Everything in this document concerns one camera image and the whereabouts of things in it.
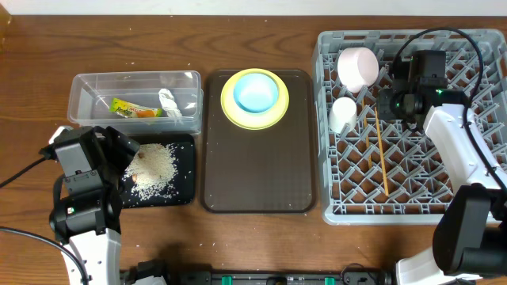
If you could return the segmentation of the yellow green snack wrapper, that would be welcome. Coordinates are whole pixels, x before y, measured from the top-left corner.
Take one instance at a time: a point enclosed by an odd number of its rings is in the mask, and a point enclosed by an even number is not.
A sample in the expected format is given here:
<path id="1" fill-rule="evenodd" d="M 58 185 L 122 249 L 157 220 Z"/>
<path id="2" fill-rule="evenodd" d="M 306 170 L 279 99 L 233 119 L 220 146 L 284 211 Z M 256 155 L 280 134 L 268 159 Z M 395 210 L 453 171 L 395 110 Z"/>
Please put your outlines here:
<path id="1" fill-rule="evenodd" d="M 162 115 L 162 109 L 149 108 L 118 98 L 113 98 L 109 111 L 124 118 L 153 118 Z"/>

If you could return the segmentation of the rice pile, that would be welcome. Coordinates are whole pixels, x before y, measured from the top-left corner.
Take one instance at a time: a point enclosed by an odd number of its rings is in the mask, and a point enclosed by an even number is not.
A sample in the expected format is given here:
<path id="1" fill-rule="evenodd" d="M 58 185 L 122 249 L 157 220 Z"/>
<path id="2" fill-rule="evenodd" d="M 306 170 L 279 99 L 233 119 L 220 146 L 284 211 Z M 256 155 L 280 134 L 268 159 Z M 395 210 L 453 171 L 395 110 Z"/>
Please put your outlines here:
<path id="1" fill-rule="evenodd" d="M 132 193 L 141 201 L 150 198 L 172 198 L 175 191 L 173 181 L 178 174 L 177 159 L 172 144 L 143 144 L 124 172 L 124 179 L 134 182 Z"/>

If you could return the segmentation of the white bowl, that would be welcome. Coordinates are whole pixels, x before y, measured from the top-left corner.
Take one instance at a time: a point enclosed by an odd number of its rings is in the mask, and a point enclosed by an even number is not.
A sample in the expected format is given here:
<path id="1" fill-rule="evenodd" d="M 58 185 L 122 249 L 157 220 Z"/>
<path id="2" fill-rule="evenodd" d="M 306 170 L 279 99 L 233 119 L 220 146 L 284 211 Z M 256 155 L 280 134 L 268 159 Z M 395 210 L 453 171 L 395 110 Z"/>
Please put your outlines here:
<path id="1" fill-rule="evenodd" d="M 366 47 L 344 49 L 337 59 L 337 75 L 341 84 L 351 93 L 364 86 L 372 86 L 379 75 L 379 62 Z"/>

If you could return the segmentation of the pale green cup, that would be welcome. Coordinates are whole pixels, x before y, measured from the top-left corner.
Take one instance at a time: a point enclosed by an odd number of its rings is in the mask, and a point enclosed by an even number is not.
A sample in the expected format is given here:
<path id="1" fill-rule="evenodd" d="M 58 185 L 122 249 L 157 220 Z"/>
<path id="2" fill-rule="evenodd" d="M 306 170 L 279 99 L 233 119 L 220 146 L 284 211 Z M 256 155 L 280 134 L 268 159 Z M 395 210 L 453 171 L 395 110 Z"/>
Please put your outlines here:
<path id="1" fill-rule="evenodd" d="M 351 131 L 356 126 L 356 102 L 350 97 L 339 97 L 331 106 L 328 115 L 330 130 L 342 134 L 348 127 Z"/>

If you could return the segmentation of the white tissue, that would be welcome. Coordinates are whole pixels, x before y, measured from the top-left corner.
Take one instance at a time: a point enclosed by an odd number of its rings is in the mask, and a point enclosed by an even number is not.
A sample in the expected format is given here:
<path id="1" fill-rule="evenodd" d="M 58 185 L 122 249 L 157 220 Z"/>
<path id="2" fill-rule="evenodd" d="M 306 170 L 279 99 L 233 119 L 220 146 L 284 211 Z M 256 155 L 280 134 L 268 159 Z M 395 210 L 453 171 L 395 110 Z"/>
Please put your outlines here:
<path id="1" fill-rule="evenodd" d="M 175 97 L 168 89 L 160 89 L 158 91 L 159 101 L 166 116 L 181 121 L 182 114 L 177 106 Z"/>

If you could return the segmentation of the yellow plate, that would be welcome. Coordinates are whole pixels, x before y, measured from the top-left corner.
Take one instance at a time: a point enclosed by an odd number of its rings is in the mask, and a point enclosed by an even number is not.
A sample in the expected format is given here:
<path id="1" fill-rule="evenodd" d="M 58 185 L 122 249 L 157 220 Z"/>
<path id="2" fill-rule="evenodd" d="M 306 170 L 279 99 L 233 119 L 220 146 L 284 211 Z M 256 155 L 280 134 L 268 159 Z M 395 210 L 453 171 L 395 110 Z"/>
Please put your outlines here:
<path id="1" fill-rule="evenodd" d="M 235 83 L 240 79 L 241 76 L 252 73 L 260 73 L 268 75 L 275 81 L 278 87 L 279 91 L 278 101 L 274 104 L 274 106 L 270 110 L 266 112 L 257 114 L 245 112 L 242 109 L 240 109 L 239 106 L 234 101 L 233 89 Z M 283 80 L 278 75 L 274 74 L 272 71 L 259 68 L 240 70 L 239 72 L 233 74 L 226 81 L 220 95 L 221 107 L 226 118 L 228 118 L 229 121 L 231 121 L 233 124 L 252 131 L 266 129 L 278 123 L 288 110 L 289 101 L 290 99 L 288 87 L 283 82 Z"/>

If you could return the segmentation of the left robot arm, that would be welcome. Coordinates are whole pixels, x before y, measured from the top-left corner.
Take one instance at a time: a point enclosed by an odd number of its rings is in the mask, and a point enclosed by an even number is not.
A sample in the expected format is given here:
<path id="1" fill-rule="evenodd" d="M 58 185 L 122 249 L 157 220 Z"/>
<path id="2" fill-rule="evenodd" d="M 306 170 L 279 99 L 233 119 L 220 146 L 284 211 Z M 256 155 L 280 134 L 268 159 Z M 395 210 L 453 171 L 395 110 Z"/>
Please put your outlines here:
<path id="1" fill-rule="evenodd" d="M 63 175 L 49 224 L 72 284 L 120 283 L 119 183 L 139 144 L 113 127 L 60 126 L 41 150 Z"/>

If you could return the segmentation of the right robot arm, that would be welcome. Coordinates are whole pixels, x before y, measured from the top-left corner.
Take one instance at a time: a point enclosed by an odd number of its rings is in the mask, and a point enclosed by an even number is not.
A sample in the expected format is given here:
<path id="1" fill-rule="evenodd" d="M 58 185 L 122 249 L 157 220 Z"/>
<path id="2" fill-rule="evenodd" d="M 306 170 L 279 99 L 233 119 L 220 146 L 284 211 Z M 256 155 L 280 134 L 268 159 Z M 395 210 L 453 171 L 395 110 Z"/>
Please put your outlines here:
<path id="1" fill-rule="evenodd" d="M 506 274 L 506 173 L 461 90 L 383 89 L 381 120 L 415 123 L 436 147 L 454 192 L 430 248 L 395 265 L 398 284 L 451 284 Z"/>

